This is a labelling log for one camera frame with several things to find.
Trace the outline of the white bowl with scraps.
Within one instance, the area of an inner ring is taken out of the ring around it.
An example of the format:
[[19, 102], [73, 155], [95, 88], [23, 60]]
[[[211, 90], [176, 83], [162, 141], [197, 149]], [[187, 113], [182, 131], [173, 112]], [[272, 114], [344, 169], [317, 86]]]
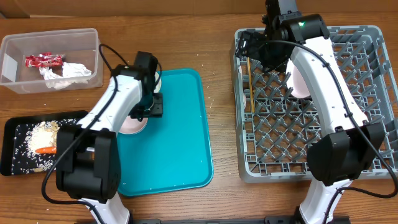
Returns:
[[161, 89], [162, 86], [162, 81], [160, 75], [155, 72], [155, 88], [154, 88], [154, 93], [158, 93]]

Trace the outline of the large pink plate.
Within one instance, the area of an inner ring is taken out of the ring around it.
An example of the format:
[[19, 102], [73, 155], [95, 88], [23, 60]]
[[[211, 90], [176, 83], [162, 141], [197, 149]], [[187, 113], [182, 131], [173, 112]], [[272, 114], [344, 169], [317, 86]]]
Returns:
[[293, 64], [291, 59], [287, 61], [286, 71], [287, 75], [286, 85], [287, 88], [291, 88], [291, 95], [296, 98], [306, 98], [310, 96], [310, 92], [303, 79], [303, 76], [299, 72], [298, 68]]

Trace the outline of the white plastic fork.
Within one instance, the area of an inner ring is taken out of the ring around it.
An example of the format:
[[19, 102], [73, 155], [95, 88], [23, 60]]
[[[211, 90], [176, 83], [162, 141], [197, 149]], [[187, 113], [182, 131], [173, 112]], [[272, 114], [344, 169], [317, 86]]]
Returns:
[[[243, 70], [242, 70], [242, 66], [241, 65], [238, 68], [238, 72], [239, 72], [240, 78], [243, 81]], [[243, 104], [243, 110], [245, 110], [246, 109], [246, 105], [247, 105], [247, 98], [246, 98], [246, 95], [244, 93], [242, 94], [242, 104]]]

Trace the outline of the wooden chopstick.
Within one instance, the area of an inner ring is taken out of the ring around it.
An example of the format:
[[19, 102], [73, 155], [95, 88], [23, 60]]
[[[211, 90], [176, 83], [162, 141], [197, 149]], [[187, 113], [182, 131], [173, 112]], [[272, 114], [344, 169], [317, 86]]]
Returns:
[[251, 104], [251, 113], [254, 114], [254, 96], [252, 89], [252, 75], [251, 75], [251, 59], [247, 57], [247, 69], [248, 69], [248, 77], [249, 77], [249, 91], [250, 91], [250, 104]]

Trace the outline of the white tissue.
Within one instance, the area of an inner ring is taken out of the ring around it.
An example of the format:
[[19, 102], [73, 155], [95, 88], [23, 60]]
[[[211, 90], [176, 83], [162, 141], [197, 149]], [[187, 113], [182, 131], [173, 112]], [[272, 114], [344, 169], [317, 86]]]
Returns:
[[88, 83], [88, 79], [77, 80], [78, 77], [88, 77], [92, 75], [92, 71], [87, 69], [81, 63], [67, 63], [62, 65], [62, 75], [57, 75], [50, 67], [39, 68], [40, 74], [46, 80], [47, 88], [56, 90], [64, 89], [73, 83]]

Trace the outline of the orange carrot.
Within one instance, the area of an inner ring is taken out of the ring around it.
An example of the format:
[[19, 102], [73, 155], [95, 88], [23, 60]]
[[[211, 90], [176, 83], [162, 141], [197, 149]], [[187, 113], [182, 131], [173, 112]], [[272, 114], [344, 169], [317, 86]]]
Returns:
[[35, 152], [38, 154], [56, 154], [57, 147], [56, 146], [43, 147], [36, 149]]

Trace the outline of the red snack wrapper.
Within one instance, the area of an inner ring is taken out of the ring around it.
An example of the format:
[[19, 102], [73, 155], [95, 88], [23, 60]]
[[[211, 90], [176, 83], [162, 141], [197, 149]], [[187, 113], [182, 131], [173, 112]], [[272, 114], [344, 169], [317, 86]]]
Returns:
[[27, 68], [57, 67], [63, 65], [64, 58], [64, 54], [52, 54], [51, 52], [30, 55], [25, 58], [25, 66]]

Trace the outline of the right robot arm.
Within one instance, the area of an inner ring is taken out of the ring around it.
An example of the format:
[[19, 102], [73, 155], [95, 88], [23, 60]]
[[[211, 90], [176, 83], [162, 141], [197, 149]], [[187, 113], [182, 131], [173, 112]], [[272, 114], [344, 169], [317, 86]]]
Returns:
[[295, 1], [267, 0], [263, 33], [245, 31], [238, 57], [275, 69], [283, 62], [297, 69], [291, 80], [307, 88], [322, 137], [307, 151], [313, 179], [305, 200], [282, 223], [348, 223], [334, 209], [345, 190], [368, 169], [385, 138], [382, 123], [370, 123], [348, 90], [333, 55], [330, 32], [319, 14], [304, 16]]

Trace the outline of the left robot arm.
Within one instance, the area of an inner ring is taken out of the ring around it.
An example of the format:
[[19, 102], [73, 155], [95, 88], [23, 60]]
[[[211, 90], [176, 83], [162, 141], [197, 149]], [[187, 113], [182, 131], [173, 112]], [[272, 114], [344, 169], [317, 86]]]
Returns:
[[77, 124], [58, 130], [57, 188], [85, 205], [97, 223], [133, 222], [118, 194], [117, 135], [127, 117], [162, 117], [162, 94], [155, 92], [158, 64], [151, 53], [138, 52], [133, 65], [118, 65], [95, 107]]

